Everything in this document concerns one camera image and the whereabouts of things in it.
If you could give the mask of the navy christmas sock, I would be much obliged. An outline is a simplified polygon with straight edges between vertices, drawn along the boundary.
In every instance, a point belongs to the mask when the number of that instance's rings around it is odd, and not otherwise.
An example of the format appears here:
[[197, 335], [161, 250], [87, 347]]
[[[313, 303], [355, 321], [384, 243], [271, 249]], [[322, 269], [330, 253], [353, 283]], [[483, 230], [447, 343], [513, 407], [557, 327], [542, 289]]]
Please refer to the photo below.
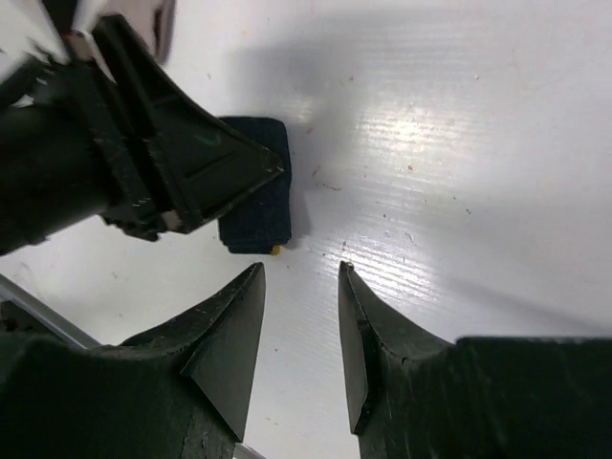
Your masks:
[[218, 220], [219, 237], [233, 254], [269, 255], [292, 239], [292, 165], [285, 124], [262, 117], [223, 117], [222, 121], [277, 153], [284, 172]]

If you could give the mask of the taupe sock red striped cuff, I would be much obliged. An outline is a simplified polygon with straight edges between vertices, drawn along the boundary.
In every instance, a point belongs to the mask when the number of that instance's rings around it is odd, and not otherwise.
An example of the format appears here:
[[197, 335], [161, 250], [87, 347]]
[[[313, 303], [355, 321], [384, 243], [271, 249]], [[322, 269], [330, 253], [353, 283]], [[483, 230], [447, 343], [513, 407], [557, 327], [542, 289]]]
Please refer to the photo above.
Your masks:
[[160, 64], [167, 62], [174, 30], [175, 0], [108, 1], [106, 10], [123, 15], [154, 59]]

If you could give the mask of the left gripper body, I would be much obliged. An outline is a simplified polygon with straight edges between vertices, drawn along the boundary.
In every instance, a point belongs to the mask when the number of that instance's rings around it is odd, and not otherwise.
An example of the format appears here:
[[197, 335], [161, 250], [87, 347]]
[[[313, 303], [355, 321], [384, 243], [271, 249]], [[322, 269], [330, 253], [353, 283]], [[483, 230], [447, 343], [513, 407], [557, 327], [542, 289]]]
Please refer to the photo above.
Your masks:
[[44, 242], [120, 201], [93, 136], [62, 106], [15, 107], [43, 76], [23, 61], [1, 82], [1, 253]]

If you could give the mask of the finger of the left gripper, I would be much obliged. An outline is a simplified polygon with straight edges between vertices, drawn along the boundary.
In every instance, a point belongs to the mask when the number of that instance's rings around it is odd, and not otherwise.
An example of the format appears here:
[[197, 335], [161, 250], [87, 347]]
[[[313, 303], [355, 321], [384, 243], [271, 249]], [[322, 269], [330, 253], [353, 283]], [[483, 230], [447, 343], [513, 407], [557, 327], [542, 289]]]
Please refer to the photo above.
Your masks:
[[283, 173], [278, 153], [188, 97], [123, 16], [102, 16], [92, 36], [108, 70], [74, 33], [66, 39], [67, 81], [77, 118], [110, 173], [106, 224], [126, 234], [187, 234]]

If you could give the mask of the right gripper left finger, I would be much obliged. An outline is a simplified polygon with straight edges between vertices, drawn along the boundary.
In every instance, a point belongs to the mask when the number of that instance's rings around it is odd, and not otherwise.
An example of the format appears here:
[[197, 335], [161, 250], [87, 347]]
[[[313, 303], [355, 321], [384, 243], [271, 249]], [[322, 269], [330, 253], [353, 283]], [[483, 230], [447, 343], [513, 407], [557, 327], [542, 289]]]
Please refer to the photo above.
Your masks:
[[81, 349], [1, 321], [5, 458], [231, 458], [245, 435], [266, 275], [118, 345]]

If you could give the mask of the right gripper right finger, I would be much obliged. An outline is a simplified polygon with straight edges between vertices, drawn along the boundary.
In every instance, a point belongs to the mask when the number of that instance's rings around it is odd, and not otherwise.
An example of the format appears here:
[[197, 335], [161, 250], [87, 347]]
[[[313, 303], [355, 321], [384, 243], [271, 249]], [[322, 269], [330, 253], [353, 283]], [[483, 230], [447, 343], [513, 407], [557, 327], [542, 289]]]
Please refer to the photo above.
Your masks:
[[363, 458], [607, 458], [611, 342], [465, 337], [451, 343], [339, 266], [351, 432]]

